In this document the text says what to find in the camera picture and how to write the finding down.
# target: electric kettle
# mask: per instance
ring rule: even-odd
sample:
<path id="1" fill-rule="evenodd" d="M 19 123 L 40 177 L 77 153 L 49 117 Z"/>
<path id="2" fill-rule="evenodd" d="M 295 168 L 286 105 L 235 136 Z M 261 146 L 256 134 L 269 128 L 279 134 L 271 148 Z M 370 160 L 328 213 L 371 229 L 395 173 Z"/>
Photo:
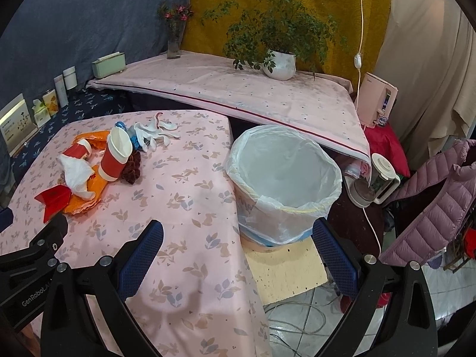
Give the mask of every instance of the electric kettle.
<path id="1" fill-rule="evenodd" d="M 400 185 L 400 177 L 392 164 L 378 153 L 372 154 L 372 178 L 370 185 L 367 180 L 360 178 L 349 187 L 351 196 L 361 206 L 369 206 L 372 202 L 381 204 Z"/>

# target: white power cord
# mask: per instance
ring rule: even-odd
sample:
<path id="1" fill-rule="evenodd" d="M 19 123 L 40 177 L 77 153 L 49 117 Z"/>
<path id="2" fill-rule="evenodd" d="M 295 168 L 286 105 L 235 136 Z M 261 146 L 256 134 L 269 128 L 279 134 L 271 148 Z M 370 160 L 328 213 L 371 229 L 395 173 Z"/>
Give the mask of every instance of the white power cord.
<path id="1" fill-rule="evenodd" d="M 364 0 L 360 0 L 360 16 L 361 16 L 361 30 L 360 30 L 360 45 L 358 47 L 357 55 L 354 56 L 354 66 L 358 70 L 358 84 L 357 84 L 357 97 L 355 101 L 355 107 L 358 108 L 358 96 L 360 89 L 360 69 L 362 67 L 362 42 L 364 40 Z"/>
<path id="2" fill-rule="evenodd" d="M 360 17 L 361 17 L 361 28 L 360 28 L 360 44 L 358 47 L 358 52 L 357 55 L 354 57 L 354 66 L 358 70 L 358 85 L 357 85 L 357 97 L 355 101 L 355 107 L 356 110 L 358 109 L 358 96 L 359 96 L 359 91 L 360 91 L 360 80 L 361 80 L 361 75 L 360 75 L 360 69 L 362 67 L 362 42 L 364 40 L 364 0 L 360 0 Z M 378 256 L 380 256 L 380 253 L 382 252 L 382 247 L 380 246 L 380 242 L 378 240 L 377 234 L 375 233 L 374 227 L 370 223 L 370 220 L 368 219 L 367 213 L 365 212 L 365 208 L 362 208 L 365 218 L 367 219 L 367 223 L 372 229 L 372 232 L 374 233 L 375 240 L 377 240 L 378 244 Z"/>
<path id="3" fill-rule="evenodd" d="M 270 323 L 270 330 L 277 330 L 277 331 L 280 331 L 280 332 L 285 332 L 285 333 L 294 333 L 294 334 L 306 334 L 306 335 L 313 335 L 313 336 L 325 336 L 325 337 L 328 337 L 327 335 L 323 335 L 323 334 L 318 334 L 318 332 L 320 332 L 320 330 L 322 330 L 322 328 L 325 326 L 326 322 L 327 322 L 327 319 L 325 317 L 325 314 L 318 308 L 318 307 L 323 307 L 323 306 L 327 306 L 327 305 L 330 305 L 331 303 L 333 303 L 336 299 L 338 299 L 339 297 L 335 297 L 334 299 L 332 299 L 330 302 L 327 302 L 325 305 L 315 305 L 315 304 L 311 304 L 311 303 L 306 303 L 306 302 L 296 302 L 296 301 L 290 301 L 290 302 L 282 302 L 282 303 L 278 303 L 276 304 L 275 306 L 273 306 L 272 308 L 270 308 L 271 305 L 268 305 L 266 306 L 264 309 L 265 309 L 265 314 L 269 313 L 270 314 L 267 316 L 268 317 L 268 322 Z M 271 319 L 271 315 L 273 314 L 273 311 L 276 309 L 276 307 L 278 306 L 282 306 L 282 305 L 301 305 L 301 306 L 309 306 L 309 313 L 308 315 L 310 314 L 310 310 L 311 309 L 315 309 L 318 311 L 318 313 L 322 316 L 322 325 L 316 329 L 316 330 L 313 330 L 313 331 L 305 331 L 304 329 L 301 329 L 299 326 L 296 326 L 290 322 L 286 322 L 286 321 L 280 321 L 280 320 L 273 320 Z M 279 323 L 279 324 L 285 324 L 285 325 L 289 325 L 293 328 L 295 328 L 296 330 L 287 330 L 287 329 L 283 329 L 283 328 L 276 328 L 276 327 L 273 327 L 271 326 L 271 323 L 272 322 L 275 322 L 275 323 Z M 277 334 L 273 334 L 270 332 L 270 337 L 273 336 L 275 337 L 276 339 L 278 339 L 279 341 L 281 342 L 278 342 L 278 341 L 271 341 L 270 339 L 270 342 L 273 343 L 273 344 L 278 344 L 278 345 L 281 345 L 287 349 L 290 349 L 291 351 L 293 351 L 297 357 L 311 357 L 305 353 L 298 353 L 298 351 L 294 348 L 292 348 L 285 340 L 283 340 L 279 335 Z"/>
<path id="4" fill-rule="evenodd" d="M 377 234 L 375 233 L 375 230 L 374 230 L 372 224 L 370 224 L 370 220 L 368 219 L 367 212 L 365 211 L 365 208 L 362 208 L 362 210 L 364 212 L 365 218 L 367 219 L 368 225 L 370 225 L 370 228 L 372 229 L 372 232 L 374 233 L 375 240 L 377 240 L 377 244 L 378 244 L 378 256 L 377 257 L 379 257 L 380 254 L 382 253 L 382 247 L 380 245 L 380 241 L 378 240 Z"/>

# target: pink jacket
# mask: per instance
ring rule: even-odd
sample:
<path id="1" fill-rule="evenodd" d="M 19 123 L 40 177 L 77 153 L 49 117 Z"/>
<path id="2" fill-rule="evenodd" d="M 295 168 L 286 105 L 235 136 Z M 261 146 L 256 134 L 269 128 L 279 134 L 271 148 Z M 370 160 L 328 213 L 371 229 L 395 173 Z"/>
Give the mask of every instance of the pink jacket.
<path id="1" fill-rule="evenodd" d="M 453 146 L 430 158 L 385 202 L 419 194 L 427 187 L 445 181 L 437 197 L 380 255 L 380 261 L 404 266 L 411 260 L 424 264 L 451 242 L 476 198 L 476 162 L 461 167 L 476 140 L 457 140 Z"/>

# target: yellow curtain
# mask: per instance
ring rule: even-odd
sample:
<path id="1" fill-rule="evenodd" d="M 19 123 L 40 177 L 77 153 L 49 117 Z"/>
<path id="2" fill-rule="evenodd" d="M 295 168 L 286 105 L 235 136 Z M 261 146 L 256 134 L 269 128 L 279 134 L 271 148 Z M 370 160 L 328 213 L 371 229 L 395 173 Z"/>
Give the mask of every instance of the yellow curtain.
<path id="1" fill-rule="evenodd" d="M 237 21 L 241 10 L 233 10 L 230 17 L 223 17 L 218 23 L 200 23 L 205 9 L 214 8 L 224 0 L 190 0 L 193 17 L 187 23 L 182 49 L 223 56 L 223 45 L 227 40 L 228 26 Z M 362 72 L 372 71 L 377 61 L 378 52 L 382 46 L 387 21 L 389 19 L 391 0 L 363 0 L 364 1 L 364 41 L 362 45 Z M 318 15 L 323 17 L 332 14 L 339 24 L 339 34 L 345 36 L 348 51 L 344 51 L 339 42 L 331 47 L 328 58 L 323 66 L 325 73 L 350 79 L 356 87 L 358 73 L 354 68 L 354 55 L 358 51 L 360 42 L 360 0 L 314 0 L 307 2 L 315 8 Z"/>

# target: glass vase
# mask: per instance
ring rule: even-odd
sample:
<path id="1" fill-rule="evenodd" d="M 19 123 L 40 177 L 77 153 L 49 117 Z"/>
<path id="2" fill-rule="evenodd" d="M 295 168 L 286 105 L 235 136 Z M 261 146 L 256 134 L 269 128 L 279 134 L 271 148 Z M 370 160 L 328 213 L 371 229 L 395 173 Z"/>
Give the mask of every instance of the glass vase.
<path id="1" fill-rule="evenodd" d="M 180 35 L 183 27 L 182 22 L 172 21 L 168 24 L 167 59 L 180 57 Z"/>

